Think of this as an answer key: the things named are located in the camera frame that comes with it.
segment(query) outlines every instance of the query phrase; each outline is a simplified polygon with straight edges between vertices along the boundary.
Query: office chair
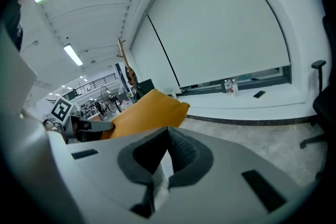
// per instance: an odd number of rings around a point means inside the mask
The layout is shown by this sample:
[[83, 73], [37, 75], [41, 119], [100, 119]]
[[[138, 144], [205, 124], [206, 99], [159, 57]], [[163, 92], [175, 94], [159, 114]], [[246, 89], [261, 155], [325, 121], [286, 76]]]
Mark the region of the office chair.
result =
[[314, 62], [311, 67], [317, 69], [319, 72], [319, 95], [313, 102], [313, 108], [317, 113], [317, 124], [324, 131], [323, 134], [308, 138], [303, 140], [300, 143], [300, 148], [305, 148], [307, 144], [317, 143], [321, 141], [327, 141], [330, 143], [330, 140], [333, 139], [331, 136], [330, 129], [336, 120], [336, 101], [334, 94], [336, 93], [335, 88], [335, 56], [336, 56], [336, 27], [331, 20], [324, 16], [323, 26], [326, 30], [327, 37], [331, 49], [331, 72], [329, 76], [329, 85], [322, 91], [322, 67], [326, 64], [326, 61], [319, 60]]

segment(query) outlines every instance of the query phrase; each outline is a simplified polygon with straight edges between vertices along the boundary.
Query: chair armrest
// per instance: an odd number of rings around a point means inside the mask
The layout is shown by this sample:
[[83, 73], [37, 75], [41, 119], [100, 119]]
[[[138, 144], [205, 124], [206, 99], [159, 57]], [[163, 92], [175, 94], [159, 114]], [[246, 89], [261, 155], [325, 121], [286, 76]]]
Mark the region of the chair armrest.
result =
[[319, 70], [319, 92], [322, 92], [322, 67], [326, 64], [327, 62], [324, 60], [318, 60], [314, 63], [311, 64], [311, 67], [313, 69]]

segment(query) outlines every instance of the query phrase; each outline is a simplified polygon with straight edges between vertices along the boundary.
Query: orange cloth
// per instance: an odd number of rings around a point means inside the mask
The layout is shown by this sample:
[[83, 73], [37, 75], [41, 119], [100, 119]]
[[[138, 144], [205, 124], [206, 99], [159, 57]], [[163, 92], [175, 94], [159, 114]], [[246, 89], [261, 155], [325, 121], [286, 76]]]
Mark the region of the orange cloth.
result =
[[137, 103], [116, 116], [112, 120], [114, 129], [103, 132], [101, 140], [136, 134], [157, 127], [179, 127], [189, 107], [188, 103], [174, 100], [157, 89], [151, 90]]

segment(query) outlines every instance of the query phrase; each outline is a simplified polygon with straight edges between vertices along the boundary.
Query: white panel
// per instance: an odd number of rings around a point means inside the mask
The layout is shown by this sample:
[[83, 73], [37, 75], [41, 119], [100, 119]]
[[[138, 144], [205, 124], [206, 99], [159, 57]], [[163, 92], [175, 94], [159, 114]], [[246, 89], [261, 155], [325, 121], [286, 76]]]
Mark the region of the white panel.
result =
[[182, 87], [289, 65], [265, 0], [155, 0], [149, 15]]
[[163, 93], [170, 94], [171, 90], [175, 93], [181, 93], [174, 73], [147, 17], [136, 36], [132, 54], [143, 80], [152, 79], [155, 88]]

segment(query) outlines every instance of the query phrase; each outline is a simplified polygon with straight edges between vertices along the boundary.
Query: black railing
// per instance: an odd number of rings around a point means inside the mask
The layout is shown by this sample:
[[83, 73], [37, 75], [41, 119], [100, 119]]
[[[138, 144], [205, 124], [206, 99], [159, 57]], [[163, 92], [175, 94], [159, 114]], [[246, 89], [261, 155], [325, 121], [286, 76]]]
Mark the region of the black railing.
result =
[[[102, 78], [97, 79], [95, 81], [92, 81], [88, 84], [85, 84], [81, 87], [78, 87], [76, 89], [76, 92], [77, 92], [77, 94], [82, 95], [86, 92], [92, 91], [93, 89], [100, 88], [102, 85], [105, 85], [105, 84], [108, 84], [108, 83], [110, 83], [114, 80], [117, 80], [117, 77], [115, 75], [116, 74], [113, 73], [113, 74], [108, 75], [106, 77], [102, 77]], [[76, 95], [75, 91], [71, 91], [71, 92], [68, 92], [67, 94], [63, 95], [63, 97], [70, 101], [70, 100], [72, 100], [76, 97], [75, 95]]]

